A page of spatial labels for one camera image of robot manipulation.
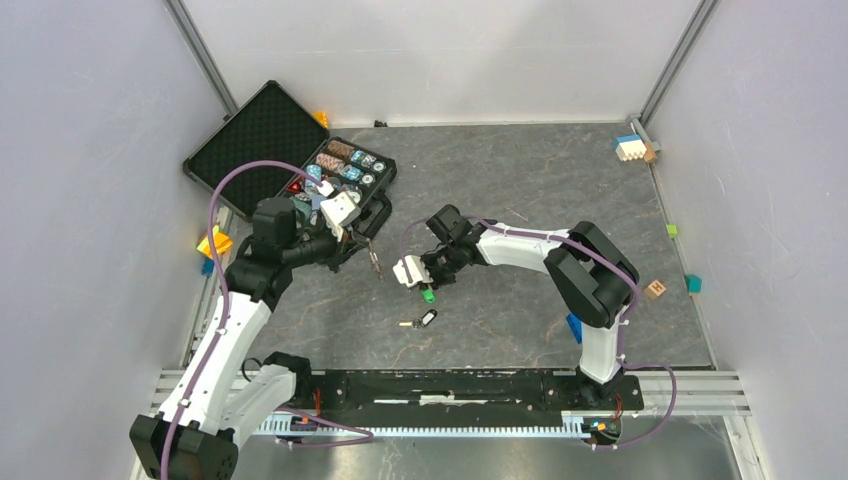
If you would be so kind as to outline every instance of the gray floor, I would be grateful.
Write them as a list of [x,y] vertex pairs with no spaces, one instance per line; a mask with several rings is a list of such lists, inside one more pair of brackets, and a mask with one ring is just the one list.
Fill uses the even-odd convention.
[[[471,267],[437,292],[437,320],[427,329],[398,327],[428,308],[391,275],[398,238],[412,220],[446,203],[465,214],[516,227],[599,225],[633,262],[644,287],[654,279],[668,291],[645,300],[628,327],[627,359],[675,366],[710,363],[686,293],[650,171],[620,162],[612,149],[623,125],[418,127],[334,132],[395,158],[389,190],[394,213],[376,239],[388,275],[372,272],[357,254],[338,275],[304,267],[286,291],[251,356],[274,350],[308,357],[315,368],[563,367],[580,356],[564,303],[550,278],[514,267]],[[410,253],[435,237],[420,226]]]
[[[656,419],[627,419],[625,438]],[[649,442],[591,453],[575,440],[380,439],[374,444],[298,450],[253,437],[239,452],[234,480],[323,479],[674,479],[741,478],[720,418],[675,417]]]

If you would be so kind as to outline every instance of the blue block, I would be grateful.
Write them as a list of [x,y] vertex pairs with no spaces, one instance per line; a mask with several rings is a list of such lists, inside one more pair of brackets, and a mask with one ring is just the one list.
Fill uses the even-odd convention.
[[565,321],[568,322],[568,328],[571,329],[571,333],[574,335],[574,339],[577,340],[577,345],[583,344],[583,322],[577,318],[577,315],[573,313],[569,313],[567,317],[565,317]]
[[618,137],[618,138],[615,139],[615,144],[612,146],[612,148],[618,148],[618,146],[622,143],[634,142],[636,140],[639,140],[641,142],[642,137],[640,137],[639,135],[635,135],[635,134],[634,135],[626,135],[624,137]]
[[701,277],[690,273],[684,278],[686,279],[686,289],[689,290],[689,293],[701,293]]
[[212,272],[215,271],[215,262],[212,261],[211,258],[206,257],[203,259],[203,268],[200,269],[200,273],[204,276],[209,277],[212,275]]

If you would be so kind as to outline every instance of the white wall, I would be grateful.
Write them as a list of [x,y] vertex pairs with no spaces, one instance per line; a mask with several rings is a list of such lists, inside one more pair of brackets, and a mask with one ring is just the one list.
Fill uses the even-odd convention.
[[848,4],[721,2],[649,126],[717,357],[780,479],[848,440]]
[[236,99],[278,80],[333,126],[622,121],[697,0],[186,0]]
[[199,294],[224,115],[159,1],[0,6],[0,477],[129,476]]

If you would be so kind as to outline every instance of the black cable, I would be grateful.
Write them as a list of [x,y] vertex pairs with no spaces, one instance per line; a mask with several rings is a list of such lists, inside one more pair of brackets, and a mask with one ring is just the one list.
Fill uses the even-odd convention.
[[245,358],[244,361],[241,362],[241,376],[244,377],[244,379],[247,380],[248,383],[250,383],[250,377],[247,376],[247,371],[245,371],[245,367],[247,366],[247,362],[251,360],[256,362],[256,364],[259,365],[259,368],[262,368],[262,362],[260,362],[258,358],[249,357]]

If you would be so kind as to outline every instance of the green block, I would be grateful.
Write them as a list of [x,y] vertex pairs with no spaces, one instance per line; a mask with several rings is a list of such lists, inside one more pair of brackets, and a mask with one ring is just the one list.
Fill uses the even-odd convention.
[[427,303],[436,303],[436,294],[429,288],[427,290],[421,290],[421,296],[424,297],[424,301]]
[[689,293],[701,293],[701,277],[695,274],[687,274],[684,276],[686,279],[686,289],[689,290]]

